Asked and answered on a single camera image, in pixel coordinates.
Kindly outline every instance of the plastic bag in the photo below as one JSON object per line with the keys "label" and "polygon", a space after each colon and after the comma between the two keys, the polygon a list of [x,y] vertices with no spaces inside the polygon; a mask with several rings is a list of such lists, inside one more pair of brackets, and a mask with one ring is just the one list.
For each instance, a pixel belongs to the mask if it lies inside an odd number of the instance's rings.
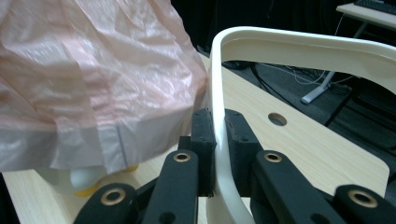
{"label": "plastic bag", "polygon": [[0,2],[0,171],[163,153],[204,106],[206,71],[170,1]]}

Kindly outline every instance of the black floor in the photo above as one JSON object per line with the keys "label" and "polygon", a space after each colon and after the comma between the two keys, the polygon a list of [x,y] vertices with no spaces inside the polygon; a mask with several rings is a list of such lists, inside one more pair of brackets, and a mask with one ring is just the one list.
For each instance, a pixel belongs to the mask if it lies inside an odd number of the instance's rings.
{"label": "black floor", "polygon": [[[255,63],[254,67],[258,77],[254,75],[251,67],[233,71],[323,125],[329,120],[332,112],[348,97],[350,84],[353,84],[353,78],[333,84],[311,104],[304,105],[301,103],[301,98],[318,85],[306,84],[306,82],[316,80],[321,72],[299,68],[293,68],[292,71],[285,66],[263,63]],[[335,78],[341,81],[348,76],[338,75]],[[385,198],[396,206],[396,180],[393,180],[396,176],[396,154],[395,150],[390,150],[392,146],[396,146],[396,121],[378,115],[373,110],[356,103],[353,98],[347,100],[346,105],[341,108],[335,119],[327,125],[328,128],[369,151],[388,165],[390,175]]]}

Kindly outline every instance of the curved white wooden armrest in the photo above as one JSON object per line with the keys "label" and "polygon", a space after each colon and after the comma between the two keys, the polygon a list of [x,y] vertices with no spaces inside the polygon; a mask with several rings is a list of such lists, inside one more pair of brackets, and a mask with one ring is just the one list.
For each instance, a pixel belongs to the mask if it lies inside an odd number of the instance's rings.
{"label": "curved white wooden armrest", "polygon": [[396,93],[396,48],[372,41],[256,27],[219,33],[210,54],[216,146],[215,197],[207,200],[209,223],[254,223],[241,201],[231,173],[224,120],[221,63],[231,60],[277,63],[344,72],[365,77]]}

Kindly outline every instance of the light wooden table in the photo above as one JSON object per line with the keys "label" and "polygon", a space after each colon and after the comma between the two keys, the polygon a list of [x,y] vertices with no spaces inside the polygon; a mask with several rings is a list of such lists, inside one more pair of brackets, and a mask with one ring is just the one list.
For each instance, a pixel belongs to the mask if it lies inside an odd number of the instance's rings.
{"label": "light wooden table", "polygon": [[367,7],[355,6],[353,3],[341,5],[337,7],[336,10],[356,20],[369,22],[373,25],[382,26],[390,30],[396,30],[395,15],[373,10]]}
{"label": "light wooden table", "polygon": [[[208,59],[203,61],[207,67]],[[241,112],[262,146],[286,154],[316,188],[333,194],[339,185],[357,184],[384,196],[389,168],[380,159],[231,72],[223,72],[223,85],[225,106]],[[287,124],[273,124],[271,113]],[[137,189],[158,176],[165,156],[140,164],[133,173],[107,176],[100,185],[119,182]],[[21,223],[72,223],[88,200],[55,192],[34,171],[3,175]],[[198,222],[206,223],[204,199]]]}

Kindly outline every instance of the yellow object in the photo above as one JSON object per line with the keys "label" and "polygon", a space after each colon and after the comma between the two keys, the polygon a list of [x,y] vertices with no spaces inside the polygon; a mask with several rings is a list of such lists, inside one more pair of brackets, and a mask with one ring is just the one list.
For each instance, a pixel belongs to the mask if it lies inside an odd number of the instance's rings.
{"label": "yellow object", "polygon": [[133,165],[133,166],[130,166],[130,167],[128,167],[128,168],[126,168],[125,170],[123,170],[124,172],[133,172],[133,171],[135,171],[135,170],[137,170],[137,168],[139,167],[139,164],[137,164],[137,165]]}
{"label": "yellow object", "polygon": [[75,192],[75,195],[78,197],[81,197],[81,198],[91,196],[96,192],[98,187],[99,187],[99,184],[96,183],[87,189],[82,189],[82,190]]}

